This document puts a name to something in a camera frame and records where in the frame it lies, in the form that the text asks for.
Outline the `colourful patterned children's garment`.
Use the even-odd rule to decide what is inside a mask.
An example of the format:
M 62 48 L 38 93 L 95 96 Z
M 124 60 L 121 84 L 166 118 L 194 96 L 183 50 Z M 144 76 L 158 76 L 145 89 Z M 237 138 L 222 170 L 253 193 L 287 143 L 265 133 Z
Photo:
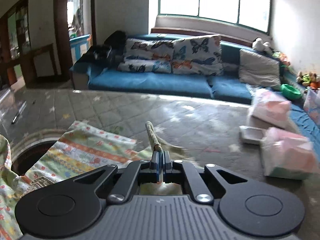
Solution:
M 151 147 L 137 152 L 137 141 L 75 121 L 67 131 L 20 176 L 13 171 L 17 153 L 1 136 L 1 239 L 22 237 L 14 211 L 24 195 L 53 183 L 83 174 L 107 164 L 119 168 L 135 160 L 150 159 Z

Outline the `white flat tray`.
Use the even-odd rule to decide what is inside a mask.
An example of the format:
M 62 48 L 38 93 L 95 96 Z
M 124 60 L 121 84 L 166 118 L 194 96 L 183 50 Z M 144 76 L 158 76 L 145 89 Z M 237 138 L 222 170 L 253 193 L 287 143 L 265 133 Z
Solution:
M 243 143 L 260 145 L 264 136 L 265 129 L 252 127 L 252 126 L 240 126 L 239 127 L 239 136 Z

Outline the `lower butterfly print pillow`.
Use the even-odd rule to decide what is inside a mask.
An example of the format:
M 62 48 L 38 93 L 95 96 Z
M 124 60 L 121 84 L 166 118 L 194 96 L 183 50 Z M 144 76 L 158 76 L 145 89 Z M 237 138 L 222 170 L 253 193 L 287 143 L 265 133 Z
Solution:
M 173 54 L 173 41 L 146 41 L 130 38 L 126 41 L 124 58 L 117 70 L 132 73 L 170 74 Z

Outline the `near pink packaged bundle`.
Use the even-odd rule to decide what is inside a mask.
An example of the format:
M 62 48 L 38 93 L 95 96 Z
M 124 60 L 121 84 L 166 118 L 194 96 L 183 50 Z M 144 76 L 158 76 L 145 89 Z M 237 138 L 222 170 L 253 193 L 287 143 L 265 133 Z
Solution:
M 304 180 L 319 173 L 309 138 L 276 127 L 266 130 L 261 144 L 264 176 Z

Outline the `pink packaged bundle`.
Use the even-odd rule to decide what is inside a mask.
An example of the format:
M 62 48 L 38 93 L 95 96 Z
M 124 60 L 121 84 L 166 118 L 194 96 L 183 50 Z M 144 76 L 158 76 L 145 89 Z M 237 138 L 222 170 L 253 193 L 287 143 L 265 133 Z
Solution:
M 256 90 L 248 109 L 246 125 L 268 129 L 281 128 L 297 132 L 297 126 L 290 118 L 291 102 L 283 96 L 261 88 Z
M 261 144 L 264 176 L 304 180 L 319 173 L 309 138 L 276 127 L 266 130 Z

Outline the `upright butterfly print pillow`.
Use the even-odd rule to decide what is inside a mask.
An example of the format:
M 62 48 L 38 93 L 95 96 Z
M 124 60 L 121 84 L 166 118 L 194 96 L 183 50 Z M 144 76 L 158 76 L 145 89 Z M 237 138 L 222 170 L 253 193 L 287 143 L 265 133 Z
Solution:
M 223 74 L 221 36 L 205 35 L 175 40 L 172 72 L 180 75 L 216 76 Z

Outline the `black clothing pile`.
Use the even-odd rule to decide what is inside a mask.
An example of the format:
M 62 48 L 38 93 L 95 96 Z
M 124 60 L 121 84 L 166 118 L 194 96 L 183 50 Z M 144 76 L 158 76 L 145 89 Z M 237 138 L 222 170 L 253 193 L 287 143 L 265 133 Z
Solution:
M 115 60 L 117 55 L 122 55 L 126 41 L 127 33 L 116 30 L 102 45 L 91 46 L 77 63 L 90 63 L 106 67 Z

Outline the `round black table inset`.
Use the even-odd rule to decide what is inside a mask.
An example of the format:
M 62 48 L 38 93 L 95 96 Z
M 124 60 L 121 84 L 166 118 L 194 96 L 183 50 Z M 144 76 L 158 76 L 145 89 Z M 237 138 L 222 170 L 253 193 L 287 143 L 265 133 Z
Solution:
M 19 176 L 25 175 L 25 173 L 39 161 L 55 143 L 56 141 L 50 140 L 26 146 L 19 152 L 18 157 L 12 163 L 11 170 Z

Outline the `grey square cushion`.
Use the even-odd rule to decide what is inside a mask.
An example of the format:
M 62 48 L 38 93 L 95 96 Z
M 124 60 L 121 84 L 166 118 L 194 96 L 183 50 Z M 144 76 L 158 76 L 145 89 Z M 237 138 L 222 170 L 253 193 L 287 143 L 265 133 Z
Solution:
M 280 66 L 277 60 L 245 49 L 240 49 L 239 54 L 239 80 L 242 83 L 280 90 Z

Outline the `light blue cabinet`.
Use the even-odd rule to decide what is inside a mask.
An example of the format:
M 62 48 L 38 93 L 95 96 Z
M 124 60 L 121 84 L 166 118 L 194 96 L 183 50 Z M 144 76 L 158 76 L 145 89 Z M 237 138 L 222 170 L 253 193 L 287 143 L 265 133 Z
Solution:
M 88 39 L 90 37 L 91 35 L 88 34 L 88 35 L 83 35 L 79 37 L 74 37 L 69 40 L 73 64 L 75 64 L 76 61 L 78 61 L 80 57 L 82 57 L 82 55 L 88 51 L 89 49 Z

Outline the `green plastic bowl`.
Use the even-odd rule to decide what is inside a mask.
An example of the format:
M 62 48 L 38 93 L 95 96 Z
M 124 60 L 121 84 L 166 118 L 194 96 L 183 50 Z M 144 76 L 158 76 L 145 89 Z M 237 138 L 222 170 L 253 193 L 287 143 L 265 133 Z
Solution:
M 301 92 L 297 88 L 289 84 L 281 85 L 281 93 L 285 98 L 291 101 L 298 100 L 302 97 Z

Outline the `black marker pen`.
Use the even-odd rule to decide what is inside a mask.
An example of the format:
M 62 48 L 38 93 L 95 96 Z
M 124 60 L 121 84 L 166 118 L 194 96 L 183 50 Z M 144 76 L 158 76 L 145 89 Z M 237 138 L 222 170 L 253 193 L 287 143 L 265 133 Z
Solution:
M 15 114 L 15 116 L 14 116 L 12 122 L 11 122 L 12 125 L 16 124 L 18 118 L 21 116 L 21 114 L 23 113 L 23 111 L 24 111 L 24 109 L 26 108 L 26 106 L 27 106 L 27 102 L 26 102 L 26 101 L 24 101 L 24 102 L 20 105 L 17 113 Z

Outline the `dark wooden cabinet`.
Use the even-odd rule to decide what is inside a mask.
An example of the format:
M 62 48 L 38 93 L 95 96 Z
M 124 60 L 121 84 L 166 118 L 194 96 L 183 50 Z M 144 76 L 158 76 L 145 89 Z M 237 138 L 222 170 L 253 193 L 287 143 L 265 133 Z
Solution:
M 25 84 L 30 87 L 44 82 L 54 82 L 59 77 L 54 45 L 31 47 L 29 31 L 28 1 L 19 0 L 1 17 L 1 84 L 17 82 L 15 67 L 20 66 Z M 49 56 L 49 75 L 42 75 L 35 60 Z

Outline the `colourful plush toy pile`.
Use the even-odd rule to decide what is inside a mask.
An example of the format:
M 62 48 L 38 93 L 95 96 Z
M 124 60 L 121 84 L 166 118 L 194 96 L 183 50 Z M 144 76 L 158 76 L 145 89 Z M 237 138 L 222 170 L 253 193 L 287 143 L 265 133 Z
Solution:
M 305 88 L 319 90 L 319 75 L 315 72 L 298 72 L 296 82 Z

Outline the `green framed window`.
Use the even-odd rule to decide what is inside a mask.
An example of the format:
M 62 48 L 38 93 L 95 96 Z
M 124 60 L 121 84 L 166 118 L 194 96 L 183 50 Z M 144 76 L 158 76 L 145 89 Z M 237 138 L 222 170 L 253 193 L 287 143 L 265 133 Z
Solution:
M 231 23 L 268 33 L 271 0 L 159 0 L 161 15 Z

